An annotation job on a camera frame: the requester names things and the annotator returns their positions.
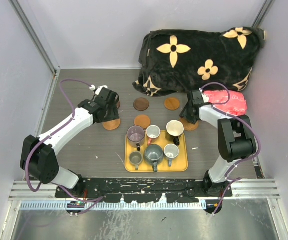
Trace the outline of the orange wood coaster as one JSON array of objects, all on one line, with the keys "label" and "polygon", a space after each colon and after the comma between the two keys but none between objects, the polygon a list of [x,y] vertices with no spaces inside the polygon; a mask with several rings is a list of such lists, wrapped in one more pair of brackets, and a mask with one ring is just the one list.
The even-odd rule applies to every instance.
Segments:
[{"label": "orange wood coaster", "polygon": [[145,114],[138,115],[134,119],[134,125],[140,126],[143,129],[146,129],[150,125],[150,123],[151,123],[150,118]]}]

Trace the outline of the black cream mug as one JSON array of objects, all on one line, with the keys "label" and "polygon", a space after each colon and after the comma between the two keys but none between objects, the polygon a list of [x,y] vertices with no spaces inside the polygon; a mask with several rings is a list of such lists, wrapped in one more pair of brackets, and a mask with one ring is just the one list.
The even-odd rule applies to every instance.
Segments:
[{"label": "black cream mug", "polygon": [[166,139],[174,145],[180,145],[180,137],[184,132],[182,123],[178,120],[171,120],[166,124]]}]

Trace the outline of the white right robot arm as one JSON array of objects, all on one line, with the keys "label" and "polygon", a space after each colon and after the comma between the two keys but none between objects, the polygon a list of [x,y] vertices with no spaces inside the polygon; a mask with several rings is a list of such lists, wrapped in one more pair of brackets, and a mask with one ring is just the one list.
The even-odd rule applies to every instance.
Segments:
[{"label": "white right robot arm", "polygon": [[202,191],[214,197],[228,185],[229,175],[238,163],[256,154],[259,144],[246,115],[237,117],[219,110],[205,99],[200,90],[189,92],[187,100],[180,118],[191,124],[207,122],[217,129],[219,157],[205,172],[202,181]]}]

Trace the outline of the purple glass mug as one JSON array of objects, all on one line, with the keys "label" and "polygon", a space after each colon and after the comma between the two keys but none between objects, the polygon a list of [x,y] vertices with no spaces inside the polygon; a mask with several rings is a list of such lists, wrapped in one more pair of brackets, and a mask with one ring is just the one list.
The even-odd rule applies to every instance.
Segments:
[{"label": "purple glass mug", "polygon": [[129,145],[136,148],[137,151],[140,151],[145,141],[145,131],[142,127],[135,125],[127,130],[126,137]]}]

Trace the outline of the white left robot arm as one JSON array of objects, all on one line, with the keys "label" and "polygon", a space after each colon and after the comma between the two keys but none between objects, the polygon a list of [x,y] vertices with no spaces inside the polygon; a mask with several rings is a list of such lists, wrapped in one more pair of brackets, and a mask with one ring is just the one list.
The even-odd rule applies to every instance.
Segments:
[{"label": "white left robot arm", "polygon": [[29,135],[24,139],[20,168],[25,171],[27,180],[32,176],[44,185],[53,183],[65,187],[72,198],[82,196],[84,186],[79,183],[80,177],[60,167],[57,155],[86,128],[119,119],[119,95],[105,85],[91,89],[93,98],[83,100],[65,120],[38,137]]}]

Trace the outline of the light wood coaster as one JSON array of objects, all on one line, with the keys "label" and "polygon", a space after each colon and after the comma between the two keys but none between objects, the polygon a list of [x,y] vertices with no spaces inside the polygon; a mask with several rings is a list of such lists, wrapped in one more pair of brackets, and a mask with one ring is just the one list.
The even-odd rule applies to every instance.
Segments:
[{"label": "light wood coaster", "polygon": [[175,97],[168,97],[164,100],[164,107],[167,110],[174,111],[177,110],[180,106],[180,101]]}]

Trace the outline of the rattan coaster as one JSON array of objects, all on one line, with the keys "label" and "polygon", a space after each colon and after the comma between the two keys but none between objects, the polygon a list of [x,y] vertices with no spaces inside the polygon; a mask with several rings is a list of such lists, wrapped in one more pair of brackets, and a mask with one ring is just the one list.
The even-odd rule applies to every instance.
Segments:
[{"label": "rattan coaster", "polygon": [[104,127],[105,130],[112,131],[117,129],[120,126],[121,120],[116,119],[116,120],[111,120],[107,122],[103,122],[102,126]]},{"label": "rattan coaster", "polygon": [[185,131],[189,131],[189,132],[194,131],[198,127],[198,122],[192,124],[192,123],[189,123],[185,118],[179,118],[179,121],[183,125],[183,128]]}]

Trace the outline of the grey white mug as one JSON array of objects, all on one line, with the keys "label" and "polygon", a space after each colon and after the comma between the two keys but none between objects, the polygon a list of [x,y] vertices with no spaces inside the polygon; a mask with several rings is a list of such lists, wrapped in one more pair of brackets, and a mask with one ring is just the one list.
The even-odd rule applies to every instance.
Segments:
[{"label": "grey white mug", "polygon": [[179,155],[179,149],[174,144],[168,144],[163,150],[164,156],[167,159],[168,167],[172,165],[172,161]]}]

